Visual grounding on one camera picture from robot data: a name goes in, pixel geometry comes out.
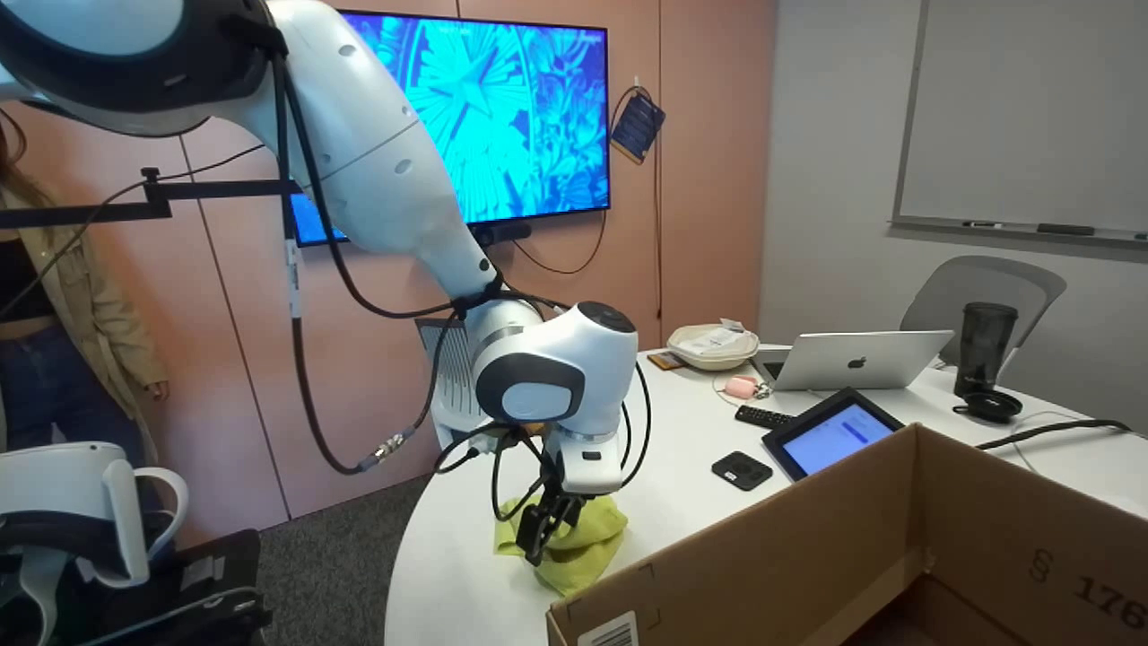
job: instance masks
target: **yellow object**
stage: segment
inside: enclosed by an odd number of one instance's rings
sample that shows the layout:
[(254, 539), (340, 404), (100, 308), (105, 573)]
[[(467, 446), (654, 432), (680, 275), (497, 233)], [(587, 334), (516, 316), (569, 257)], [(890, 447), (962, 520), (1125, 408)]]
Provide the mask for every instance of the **yellow object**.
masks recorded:
[[(497, 520), (495, 554), (519, 557), (516, 545), (519, 513)], [(577, 587), (603, 579), (608, 567), (629, 518), (612, 506), (612, 500), (587, 500), (577, 513), (577, 524), (560, 524), (548, 533), (541, 562), (535, 567), (539, 580), (560, 597), (572, 597)]]

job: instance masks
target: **blue screen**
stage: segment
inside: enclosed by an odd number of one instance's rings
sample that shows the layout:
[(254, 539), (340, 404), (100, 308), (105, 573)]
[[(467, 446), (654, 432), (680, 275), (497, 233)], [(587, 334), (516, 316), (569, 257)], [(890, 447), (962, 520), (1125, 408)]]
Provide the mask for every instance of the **blue screen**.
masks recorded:
[(894, 432), (869, 408), (847, 404), (819, 428), (803, 432), (801, 438), (784, 441), (784, 451), (801, 464), (803, 475), (819, 475), (890, 433)]
[(418, 112), (470, 225), (608, 208), (607, 28), (340, 13)]
[(291, 195), (291, 210), (295, 210), (295, 233), (299, 233), (299, 243), (308, 246), (308, 243), (324, 243), (324, 220), (319, 220), (319, 208), (313, 198), (305, 195)]

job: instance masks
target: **chair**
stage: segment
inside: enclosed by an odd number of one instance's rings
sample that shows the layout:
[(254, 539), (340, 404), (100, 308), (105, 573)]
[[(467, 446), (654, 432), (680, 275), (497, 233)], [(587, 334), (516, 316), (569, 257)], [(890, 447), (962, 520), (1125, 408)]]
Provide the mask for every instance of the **chair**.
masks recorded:
[(1015, 308), (1009, 336), (1009, 359), (1036, 331), (1048, 305), (1064, 294), (1064, 281), (1026, 262), (957, 256), (931, 269), (914, 302), (908, 305), (900, 331), (953, 331), (953, 339), (938, 348), (943, 363), (962, 359), (962, 316), (969, 302), (997, 302)]

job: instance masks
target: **floor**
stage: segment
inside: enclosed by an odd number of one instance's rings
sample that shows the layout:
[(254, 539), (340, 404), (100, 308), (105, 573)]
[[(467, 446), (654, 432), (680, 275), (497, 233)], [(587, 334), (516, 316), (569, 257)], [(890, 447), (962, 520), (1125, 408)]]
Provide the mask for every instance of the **floor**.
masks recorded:
[(266, 646), (380, 646), (401, 526), (426, 481), (260, 530)]

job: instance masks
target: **smartphone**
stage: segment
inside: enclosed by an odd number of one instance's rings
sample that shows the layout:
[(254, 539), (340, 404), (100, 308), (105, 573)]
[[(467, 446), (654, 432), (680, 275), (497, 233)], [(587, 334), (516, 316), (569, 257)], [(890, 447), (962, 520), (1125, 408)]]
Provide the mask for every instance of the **smartphone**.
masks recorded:
[(774, 475), (772, 467), (763, 467), (760, 460), (748, 460), (747, 451), (729, 451), (711, 469), (743, 490), (757, 488)]

